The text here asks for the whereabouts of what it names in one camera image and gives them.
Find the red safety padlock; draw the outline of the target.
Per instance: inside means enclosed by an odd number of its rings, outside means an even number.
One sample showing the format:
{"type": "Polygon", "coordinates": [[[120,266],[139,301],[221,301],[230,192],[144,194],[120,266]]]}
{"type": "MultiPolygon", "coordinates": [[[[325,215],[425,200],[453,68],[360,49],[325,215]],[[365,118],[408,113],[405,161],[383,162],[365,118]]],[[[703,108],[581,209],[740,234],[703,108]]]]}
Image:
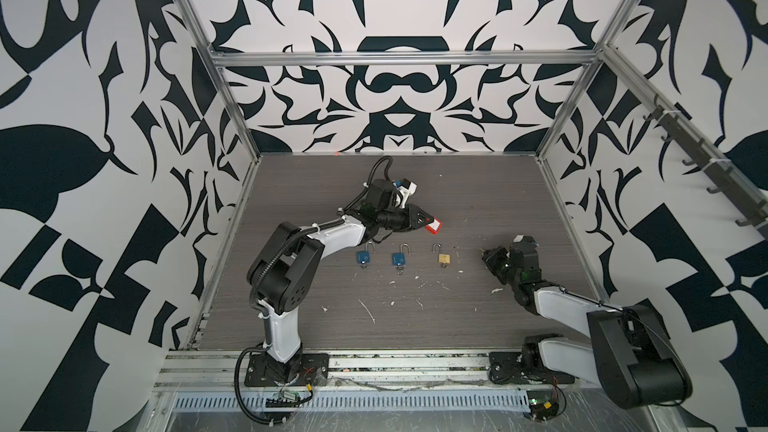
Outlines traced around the red safety padlock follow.
{"type": "Polygon", "coordinates": [[[437,235],[442,228],[442,222],[438,219],[434,219],[432,222],[426,225],[426,229],[433,235],[437,235]]]}

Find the brass padlock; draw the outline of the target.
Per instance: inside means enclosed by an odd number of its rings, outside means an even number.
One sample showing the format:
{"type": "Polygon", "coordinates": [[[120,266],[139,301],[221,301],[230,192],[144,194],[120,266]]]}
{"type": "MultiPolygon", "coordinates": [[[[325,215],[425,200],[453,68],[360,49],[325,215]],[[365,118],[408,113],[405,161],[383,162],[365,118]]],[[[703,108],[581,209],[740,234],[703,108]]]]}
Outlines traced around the brass padlock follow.
{"type": "Polygon", "coordinates": [[[442,268],[448,268],[451,265],[451,255],[442,251],[443,247],[440,243],[434,243],[432,246],[432,252],[436,254],[437,262],[442,268]]]}

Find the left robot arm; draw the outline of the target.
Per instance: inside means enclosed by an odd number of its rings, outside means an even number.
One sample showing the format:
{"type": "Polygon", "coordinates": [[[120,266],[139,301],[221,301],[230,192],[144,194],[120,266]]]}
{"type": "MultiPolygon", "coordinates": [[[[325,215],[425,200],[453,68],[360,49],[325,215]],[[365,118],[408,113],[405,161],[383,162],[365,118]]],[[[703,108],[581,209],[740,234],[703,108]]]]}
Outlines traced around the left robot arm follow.
{"type": "Polygon", "coordinates": [[[441,221],[412,202],[416,183],[391,178],[393,162],[391,156],[378,159],[361,192],[338,209],[335,219],[306,227],[279,224],[248,269],[248,302],[264,322],[265,338],[238,355],[233,387],[237,405],[250,421],[267,427],[283,424],[314,397],[312,372],[302,365],[298,313],[321,260],[345,249],[376,243],[380,231],[388,235],[420,229],[433,234],[440,231],[441,221]],[[293,399],[268,398],[263,411],[258,412],[247,405],[241,390],[256,379],[278,387],[304,381],[307,394],[293,399]]]}

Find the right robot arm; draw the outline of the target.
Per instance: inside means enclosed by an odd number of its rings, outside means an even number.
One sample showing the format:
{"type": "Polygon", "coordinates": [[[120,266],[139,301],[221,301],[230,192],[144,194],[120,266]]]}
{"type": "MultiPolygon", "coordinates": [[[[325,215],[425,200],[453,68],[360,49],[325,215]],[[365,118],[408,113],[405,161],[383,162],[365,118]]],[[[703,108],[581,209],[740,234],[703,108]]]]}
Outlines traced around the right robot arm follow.
{"type": "Polygon", "coordinates": [[[517,236],[508,247],[483,251],[482,261],[512,289],[527,312],[588,340],[580,343],[556,333],[539,334],[525,338],[518,353],[493,352],[492,383],[556,386],[558,381],[582,380],[600,386],[622,409],[675,406],[692,395],[692,379],[651,308],[611,305],[545,279],[538,244],[528,235],[517,236]]]}

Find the blue padlock middle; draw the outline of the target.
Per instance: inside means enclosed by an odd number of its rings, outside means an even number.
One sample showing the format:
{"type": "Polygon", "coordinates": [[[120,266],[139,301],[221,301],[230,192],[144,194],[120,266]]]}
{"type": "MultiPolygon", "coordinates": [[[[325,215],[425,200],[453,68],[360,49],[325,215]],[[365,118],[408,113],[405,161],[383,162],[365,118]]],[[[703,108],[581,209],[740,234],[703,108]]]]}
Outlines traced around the blue padlock middle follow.
{"type": "Polygon", "coordinates": [[[399,245],[398,251],[392,254],[392,264],[399,275],[404,273],[407,263],[407,256],[410,253],[410,245],[407,243],[401,243],[399,245]]]}

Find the blue padlock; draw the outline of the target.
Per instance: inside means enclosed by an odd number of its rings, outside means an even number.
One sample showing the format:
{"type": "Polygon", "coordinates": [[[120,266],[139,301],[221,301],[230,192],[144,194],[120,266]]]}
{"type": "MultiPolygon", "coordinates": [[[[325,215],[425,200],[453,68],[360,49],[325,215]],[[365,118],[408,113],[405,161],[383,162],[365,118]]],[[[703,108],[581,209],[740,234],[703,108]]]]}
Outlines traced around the blue padlock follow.
{"type": "Polygon", "coordinates": [[[392,254],[392,264],[399,275],[404,273],[407,263],[407,256],[410,253],[410,245],[407,243],[401,243],[399,245],[398,251],[392,254]]]}
{"type": "Polygon", "coordinates": [[[371,263],[371,253],[376,250],[376,245],[373,241],[368,241],[363,246],[363,249],[356,252],[356,262],[362,268],[366,269],[371,263]]]}

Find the blue padlock near left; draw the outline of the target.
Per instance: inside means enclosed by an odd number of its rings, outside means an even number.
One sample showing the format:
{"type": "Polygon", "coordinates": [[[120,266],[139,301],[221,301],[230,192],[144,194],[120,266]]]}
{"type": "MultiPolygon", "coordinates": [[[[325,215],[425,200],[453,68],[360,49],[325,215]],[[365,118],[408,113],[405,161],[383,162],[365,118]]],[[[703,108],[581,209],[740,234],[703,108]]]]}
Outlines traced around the blue padlock near left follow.
{"type": "Polygon", "coordinates": [[[356,252],[356,262],[362,268],[366,269],[371,263],[371,253],[376,250],[376,245],[373,241],[368,241],[363,246],[363,249],[356,252]]]}

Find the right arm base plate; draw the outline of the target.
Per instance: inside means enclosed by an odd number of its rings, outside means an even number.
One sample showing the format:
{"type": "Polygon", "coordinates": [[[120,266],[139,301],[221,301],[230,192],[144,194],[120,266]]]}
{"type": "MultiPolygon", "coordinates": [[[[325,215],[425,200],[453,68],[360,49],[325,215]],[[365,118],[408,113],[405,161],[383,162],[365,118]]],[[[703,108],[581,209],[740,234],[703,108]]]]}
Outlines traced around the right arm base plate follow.
{"type": "Polygon", "coordinates": [[[573,385],[576,378],[553,371],[519,351],[494,351],[488,354],[488,379],[496,385],[573,385]]]}

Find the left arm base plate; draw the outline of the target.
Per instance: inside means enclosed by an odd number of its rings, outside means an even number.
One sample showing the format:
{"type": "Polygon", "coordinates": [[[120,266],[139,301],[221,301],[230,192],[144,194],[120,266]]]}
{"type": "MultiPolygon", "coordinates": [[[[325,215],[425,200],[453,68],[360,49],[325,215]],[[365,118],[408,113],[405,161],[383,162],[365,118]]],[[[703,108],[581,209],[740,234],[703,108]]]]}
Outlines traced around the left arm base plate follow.
{"type": "Polygon", "coordinates": [[[327,379],[330,356],[325,353],[299,351],[288,362],[279,362],[266,352],[249,358],[245,373],[246,387],[278,387],[315,385],[327,379]]]}

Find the wall hook rail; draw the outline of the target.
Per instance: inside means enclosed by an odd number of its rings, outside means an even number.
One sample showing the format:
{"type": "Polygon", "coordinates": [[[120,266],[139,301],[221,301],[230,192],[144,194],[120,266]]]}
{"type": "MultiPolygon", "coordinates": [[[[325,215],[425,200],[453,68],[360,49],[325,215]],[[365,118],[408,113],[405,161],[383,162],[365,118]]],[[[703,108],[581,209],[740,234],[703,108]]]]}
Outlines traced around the wall hook rail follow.
{"type": "Polygon", "coordinates": [[[653,95],[653,111],[644,117],[664,131],[662,142],[675,144],[685,154],[682,164],[705,174],[711,185],[707,192],[724,195],[741,214],[735,224],[751,227],[767,239],[767,197],[727,158],[685,115],[653,95]]]}

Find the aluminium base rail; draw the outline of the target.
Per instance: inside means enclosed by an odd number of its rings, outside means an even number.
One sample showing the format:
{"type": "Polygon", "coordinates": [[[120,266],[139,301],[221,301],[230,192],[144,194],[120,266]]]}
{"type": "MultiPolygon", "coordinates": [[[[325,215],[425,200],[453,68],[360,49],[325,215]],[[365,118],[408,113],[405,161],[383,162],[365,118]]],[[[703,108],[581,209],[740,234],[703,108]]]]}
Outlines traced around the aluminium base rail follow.
{"type": "MultiPolygon", "coordinates": [[[[494,364],[507,371],[518,349],[309,350],[299,371],[289,377],[319,385],[352,384],[373,388],[420,384],[481,384],[494,364]]],[[[237,351],[173,351],[166,356],[155,386],[231,387],[237,351]]]]}

